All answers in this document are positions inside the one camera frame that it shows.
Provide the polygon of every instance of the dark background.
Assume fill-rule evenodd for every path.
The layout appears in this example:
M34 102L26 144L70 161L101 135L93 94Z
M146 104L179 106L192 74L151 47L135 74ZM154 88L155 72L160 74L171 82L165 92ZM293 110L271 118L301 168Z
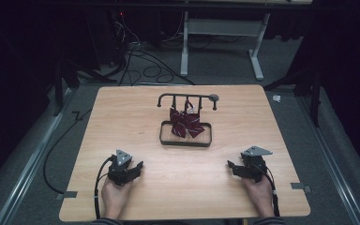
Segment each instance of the dark background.
M322 86L360 155L360 1L315 1L314 5L346 10L314 18L273 13L265 38L304 37L289 74L321 60ZM46 109L60 59L99 69L115 54L104 9L103 13L42 11L32 1L0 1L0 167ZM167 11L124 12L131 30L156 45L162 38L160 31L172 35L181 16ZM194 12L193 16L211 15Z

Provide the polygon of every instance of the gray floor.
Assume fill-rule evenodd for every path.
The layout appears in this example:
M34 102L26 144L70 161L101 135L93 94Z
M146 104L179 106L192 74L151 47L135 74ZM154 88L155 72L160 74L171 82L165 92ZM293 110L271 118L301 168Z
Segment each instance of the gray floor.
M254 79L251 64L247 59L247 49L252 48L254 43L252 38L215 37L215 41L210 45L199 49L206 43L205 40L191 41L190 45L194 48L191 48L189 53L188 79L196 84L256 83L266 85L286 74L300 40L281 42L279 39L274 39L263 42L259 52L264 75L262 82ZM172 70L176 72L180 70L181 47L177 42L169 42L167 45L161 45L160 48L144 43L140 50L153 54ZM149 61L131 57L129 70L143 73L143 70L150 66L152 64ZM157 69L150 68L147 72L151 75L154 70ZM128 75L124 77L124 84L134 82L138 76L136 72L130 74L131 79ZM156 78L142 76L139 82L145 84L157 81ZM187 84L176 77L171 83ZM82 114L93 108L96 94L102 85L104 84L82 81L78 90L72 90L67 95L72 97L67 99L68 105L62 117L59 117L61 120L58 126L52 130L46 150L51 149L74 123L73 111L79 111ZM308 97L294 97L292 89L292 86L281 86L279 89L266 92L299 178L312 190L306 193L311 214L307 217L287 217L288 224L360 224L360 158L333 112L324 90L322 90L319 111L321 126L315 128L305 112ZM272 100L273 95L281 95L280 103ZM58 217L62 202L56 200L57 194L44 183L41 164L33 165L37 171L31 175L30 186L21 192L23 195L14 196L18 201L6 205L12 213L3 210L24 168L26 169L26 165L29 165L27 162L30 158L35 158L36 149L43 147L46 143L44 137L49 137L47 132L54 119L57 119L52 117L53 111L54 105L51 104L23 138L0 172L0 219L4 218L0 220L4 221L2 223L63 224ZM88 116L75 125L52 150L47 164L47 174L48 179L56 188L65 190L68 185L87 122ZM224 223L222 220L187 222L190 224Z

